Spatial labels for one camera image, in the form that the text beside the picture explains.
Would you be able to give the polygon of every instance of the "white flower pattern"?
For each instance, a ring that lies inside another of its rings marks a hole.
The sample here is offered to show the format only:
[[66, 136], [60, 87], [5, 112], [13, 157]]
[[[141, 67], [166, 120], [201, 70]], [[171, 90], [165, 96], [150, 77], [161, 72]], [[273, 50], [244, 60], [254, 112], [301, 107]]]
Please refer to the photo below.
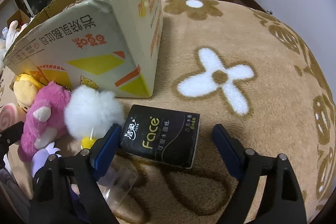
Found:
[[253, 69], [244, 64], [225, 68], [218, 55], [207, 47], [199, 49], [198, 55], [205, 72], [189, 76], [179, 82], [176, 86], [177, 91], [185, 97], [197, 98], [221, 89], [233, 111], [240, 116], [247, 115], [248, 101], [234, 81], [253, 78], [255, 75]]

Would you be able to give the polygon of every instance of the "clear plastic cup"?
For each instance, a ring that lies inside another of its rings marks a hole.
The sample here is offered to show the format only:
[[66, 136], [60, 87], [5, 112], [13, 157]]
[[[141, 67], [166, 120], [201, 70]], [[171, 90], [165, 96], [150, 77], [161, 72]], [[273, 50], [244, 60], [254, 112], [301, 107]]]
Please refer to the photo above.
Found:
[[105, 176], [98, 180], [99, 185], [106, 187], [102, 194], [112, 211], [118, 209], [136, 179], [137, 175], [126, 167], [121, 166], [116, 171], [110, 166]]

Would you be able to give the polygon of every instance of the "cardboard box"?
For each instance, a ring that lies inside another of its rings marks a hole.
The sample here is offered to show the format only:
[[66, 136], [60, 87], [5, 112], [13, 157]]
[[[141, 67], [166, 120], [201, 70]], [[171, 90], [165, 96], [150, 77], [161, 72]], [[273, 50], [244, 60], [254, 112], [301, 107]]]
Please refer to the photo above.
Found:
[[30, 17], [27, 16], [23, 11], [18, 10], [7, 20], [7, 27], [9, 28], [9, 25], [12, 23], [12, 21], [17, 20], [20, 24], [21, 21], [24, 23], [30, 22]]
[[161, 0], [54, 0], [18, 36], [4, 63], [43, 84], [150, 97], [162, 25]]

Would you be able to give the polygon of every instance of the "yellow graphic on box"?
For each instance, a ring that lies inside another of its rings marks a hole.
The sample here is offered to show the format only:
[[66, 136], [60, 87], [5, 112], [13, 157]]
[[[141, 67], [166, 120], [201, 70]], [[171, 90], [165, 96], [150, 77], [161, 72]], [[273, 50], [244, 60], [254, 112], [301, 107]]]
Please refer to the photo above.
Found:
[[42, 65], [38, 66], [36, 71], [29, 71], [29, 73], [43, 85], [48, 85], [50, 81], [54, 81], [59, 85], [72, 88], [69, 75], [61, 66]]
[[81, 81], [79, 83], [80, 85], [87, 85], [88, 87], [90, 88], [93, 88], [93, 89], [98, 89], [99, 87], [96, 85], [95, 82], [93, 82], [91, 79], [89, 78], [85, 78], [83, 75], [81, 75]]
[[123, 85], [119, 89], [138, 97], [148, 98], [151, 96], [142, 74], [140, 74], [139, 77], [133, 79], [127, 84]]
[[73, 65], [76, 68], [85, 70], [94, 75], [100, 75], [104, 72], [112, 70], [124, 62], [124, 60], [121, 60], [120, 58], [111, 54], [68, 61], [70, 65]]
[[59, 85], [67, 86], [70, 89], [72, 89], [71, 81], [66, 71], [57, 71], [51, 69], [42, 69], [42, 70], [45, 77], [47, 77], [49, 81], [54, 81]]
[[146, 0], [141, 0], [140, 4], [138, 5], [139, 17], [146, 16]]

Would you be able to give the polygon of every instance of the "fluffy rug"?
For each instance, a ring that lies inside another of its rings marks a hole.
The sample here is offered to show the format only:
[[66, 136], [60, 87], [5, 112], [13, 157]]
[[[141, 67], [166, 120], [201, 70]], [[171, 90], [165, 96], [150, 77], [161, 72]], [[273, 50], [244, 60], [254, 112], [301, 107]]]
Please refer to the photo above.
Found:
[[[335, 104], [304, 41], [273, 16], [233, 3], [167, 0], [162, 7], [154, 94], [122, 102], [127, 112], [140, 104], [200, 113], [196, 157], [183, 170], [119, 151], [113, 164], [137, 173], [115, 213], [120, 223], [216, 223], [237, 185], [211, 141], [217, 123], [260, 155], [288, 155], [312, 219], [335, 188]], [[66, 155], [79, 150], [69, 137], [56, 145]], [[31, 195], [15, 150], [14, 175]]]

